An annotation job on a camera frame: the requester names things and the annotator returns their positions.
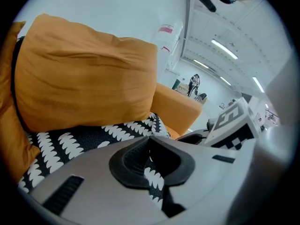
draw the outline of ceiling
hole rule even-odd
[[[238,0],[230,5],[212,1],[215,13],[200,1],[190,0],[182,58],[204,63],[213,75],[224,77],[233,90],[260,97],[252,77],[265,88],[292,51],[284,25],[267,0]],[[213,38],[238,59],[212,44]]]

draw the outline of white wall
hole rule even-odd
[[[199,92],[206,93],[210,102],[217,106],[224,103],[225,107],[227,107],[228,103],[236,98],[235,92],[228,88],[222,81],[218,81],[202,69],[197,68],[186,61],[179,60],[175,66],[175,71],[180,73],[179,80],[182,81],[183,78],[185,79],[183,81],[185,84],[189,84],[190,78],[194,74],[198,74],[200,76]]]
[[[16,17],[26,20],[24,36],[41,13],[86,24],[118,37],[135,37],[150,42],[161,21],[176,17],[185,23],[186,0],[29,0]]]

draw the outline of ceiling light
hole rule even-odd
[[[256,83],[256,85],[259,87],[259,89],[261,90],[261,92],[264,92],[263,87],[261,86],[261,84],[259,83],[259,81],[257,80],[256,77],[252,77],[254,82]]]
[[[227,47],[223,46],[222,44],[220,44],[218,41],[216,40],[212,40],[211,41],[214,45],[218,46],[219,48],[223,49],[225,52],[227,52],[230,56],[232,56],[234,59],[238,59],[238,57],[231,52]]]
[[[225,78],[223,78],[223,77],[220,77],[225,83],[227,83],[229,86],[231,86],[231,84],[228,82],[228,81],[226,81],[226,79]]]
[[[199,61],[197,61],[197,60],[194,60],[193,62],[194,62],[194,63],[197,63],[197,64],[199,64],[199,65],[201,65],[202,67],[205,67],[206,69],[209,68],[208,66],[204,65],[203,63],[201,63],[201,62],[199,62]]]

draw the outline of orange sofa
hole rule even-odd
[[[202,111],[202,105],[181,93],[157,83],[150,110],[156,113],[171,137],[183,136]]]

